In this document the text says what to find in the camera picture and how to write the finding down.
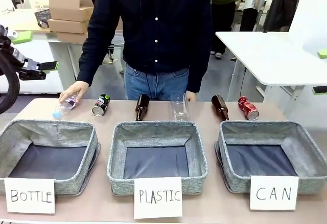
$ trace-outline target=black hose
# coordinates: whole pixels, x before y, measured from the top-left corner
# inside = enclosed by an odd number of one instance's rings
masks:
[[[19,95],[20,83],[16,71],[9,63],[7,58],[0,52],[0,70],[4,73],[8,80],[8,92],[4,100],[0,103],[0,114],[6,112],[14,105]]]

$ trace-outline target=black can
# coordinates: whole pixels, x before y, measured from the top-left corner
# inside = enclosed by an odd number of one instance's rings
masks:
[[[95,116],[103,116],[104,113],[106,112],[106,109],[108,107],[108,104],[110,102],[110,96],[106,94],[102,94],[97,102],[94,104],[94,107],[92,108],[92,113]]]

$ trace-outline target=clear plastic bottle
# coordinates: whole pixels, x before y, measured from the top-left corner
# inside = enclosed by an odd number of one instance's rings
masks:
[[[71,109],[75,107],[77,95],[78,93],[74,93],[64,102],[60,103],[56,110],[53,112],[52,116],[57,119],[61,119],[63,116],[65,116]]]

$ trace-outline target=can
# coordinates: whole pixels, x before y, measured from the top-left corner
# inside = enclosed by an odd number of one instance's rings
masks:
[[[259,111],[251,102],[249,102],[249,99],[246,96],[242,96],[238,103],[239,108],[243,111],[248,120],[256,120],[259,117]]]
[[[104,113],[106,112],[109,102],[110,102],[110,96],[106,94],[100,95],[97,102],[94,104],[94,107],[92,108],[92,113],[95,116],[99,116],[99,117],[103,116]]]

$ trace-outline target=shoe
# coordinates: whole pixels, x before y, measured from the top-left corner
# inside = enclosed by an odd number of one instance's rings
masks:
[[[215,57],[216,57],[217,59],[221,59],[221,58],[223,57],[223,54],[217,52],[217,53],[215,53]]]

